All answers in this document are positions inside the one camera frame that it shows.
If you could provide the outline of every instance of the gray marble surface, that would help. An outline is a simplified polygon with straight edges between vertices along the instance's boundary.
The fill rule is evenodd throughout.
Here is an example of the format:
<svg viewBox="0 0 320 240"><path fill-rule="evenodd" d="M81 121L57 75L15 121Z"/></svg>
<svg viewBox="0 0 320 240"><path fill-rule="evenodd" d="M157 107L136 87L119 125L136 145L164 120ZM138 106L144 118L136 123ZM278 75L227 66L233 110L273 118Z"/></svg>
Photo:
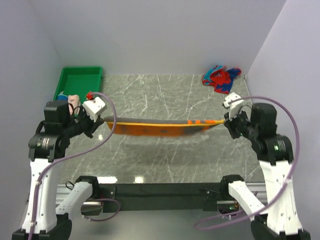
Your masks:
<svg viewBox="0 0 320 240"><path fill-rule="evenodd" d="M102 92L115 104L117 115L160 120L219 120L225 94L203 86L201 75L105 76ZM238 77L232 92L248 96L245 79ZM110 107L103 117L112 115ZM67 155L82 152L109 134L107 124L94 138L71 140ZM197 135L179 138L113 135L95 151L64 163L59 182L80 175L97 176L101 183L219 182L224 175L240 174L248 182L262 182L263 173L251 144L233 140L217 126Z"/></svg>

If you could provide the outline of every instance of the purple hose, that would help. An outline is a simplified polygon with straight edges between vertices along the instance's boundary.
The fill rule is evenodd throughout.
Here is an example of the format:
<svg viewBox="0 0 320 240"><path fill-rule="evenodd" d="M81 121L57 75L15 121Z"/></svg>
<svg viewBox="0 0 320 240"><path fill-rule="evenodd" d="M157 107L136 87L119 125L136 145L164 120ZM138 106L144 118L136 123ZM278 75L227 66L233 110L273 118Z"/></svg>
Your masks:
<svg viewBox="0 0 320 240"><path fill-rule="evenodd" d="M81 155L84 155L84 154L87 154L97 148L99 148L101 145L105 144L109 139L110 137L112 136L112 134L114 133L115 131L115 127L116 127L116 124L117 124L117 112L116 112L116 107L114 105L114 103L111 101L111 99L106 96L105 94L101 93L101 92L92 92L92 95L98 95L98 96L101 96L101 97L104 97L111 105L111 108L112 108L112 111L113 111L113 125L112 125L112 129L109 133L109 135L102 141L100 142L99 144L97 144L96 146L94 146L93 148L89 149L89 150L86 150L84 152L81 152L81 153L77 153L77 154L74 154L74 155L71 155L71 156L65 156L63 158L59 158L59 159L55 159L55 161L48 165L42 172L41 174L39 175L37 181L40 183L41 180L43 179L44 175L46 174L46 172L51 168L53 167L54 165L56 164L59 164L65 160L68 160L68 159L72 159L72 158L76 158L76 157L79 157ZM39 188L40 188L40 184L38 185L35 185L35 188L34 188L34 195L33 195L33 207L32 207L32 215L31 215L31 222L34 223L36 221L36 215L37 215L37 210L38 210L38 197L39 197ZM30 232L29 232L29 236L28 236L28 239L27 240L32 240L32 236L33 236L33 233L35 231L35 223L33 224L33 226L31 226L30 228Z"/></svg>
<svg viewBox="0 0 320 240"><path fill-rule="evenodd" d="M297 126L297 123L294 119L294 117L292 116L292 114L289 112L289 110L283 106L280 102L276 101L276 100L273 100L269 97L264 97L264 96L245 96L245 97L242 97L242 98L238 98L236 100L233 100L233 101L230 101L229 104L232 104L234 102L237 102L237 101L240 101L240 100L246 100L246 99L261 99L261 100L267 100L267 101L270 101L276 105L278 105L280 108L282 108L285 113L289 116L292 124L293 124L293 128L294 128L294 133L295 133L295 144L296 144L296 147L295 147L295 154L294 154L294 161L293 161L293 164L291 166L291 169L288 173L288 175L286 176L285 180L283 181L283 185L281 187L281 189L279 190L279 192L276 194L276 196L267 204L265 205L263 208L261 208L260 210L256 211L256 212L253 212L252 214L248 215L248 216L243 216L243 217L240 217L240 218L237 218L236 220L232 220L232 221L229 221L229 222L224 222L224 223L220 223L220 224L216 224L216 225L212 225L212 226L207 226L207 227L198 227L198 224L199 223L202 223L204 222L205 220L202 219L200 220L199 222L197 222L196 224L194 224L194 228L196 228L197 230L201 230L201 231L208 231L208 230L214 230L214 229L220 229L220 228L224 228L224 227L227 227L227 226L230 226L230 225L233 225L233 224L237 224L237 223L240 223L242 221L245 221L245 220L248 220L258 214L260 214L261 212L267 210L270 206L272 206L276 201L279 200L279 198L281 197L281 195L284 193L284 191L286 190L286 187L288 185L287 181L289 179L291 179L295 169L296 169L296 166L297 166L297 163L298 163L298 158L299 158L299 152L300 152L300 135L299 135L299 130L298 130L298 126Z"/></svg>
<svg viewBox="0 0 320 240"><path fill-rule="evenodd" d="M83 216L85 219L88 219L89 221L91 222L104 222L104 221L107 221L109 219L112 219L113 217L115 217L119 211L120 211L120 208L121 208L121 205L120 205L120 202L118 202L117 200L115 199L112 199L112 198L101 198L101 199L93 199L92 201L98 201L98 202L105 202L105 201L108 201L108 202L114 202L118 205L118 208L117 210L115 211L114 214L112 214L111 216L107 217L107 218L104 218L104 219L93 219L93 218L90 218L90 217L87 217L87 216Z"/></svg>

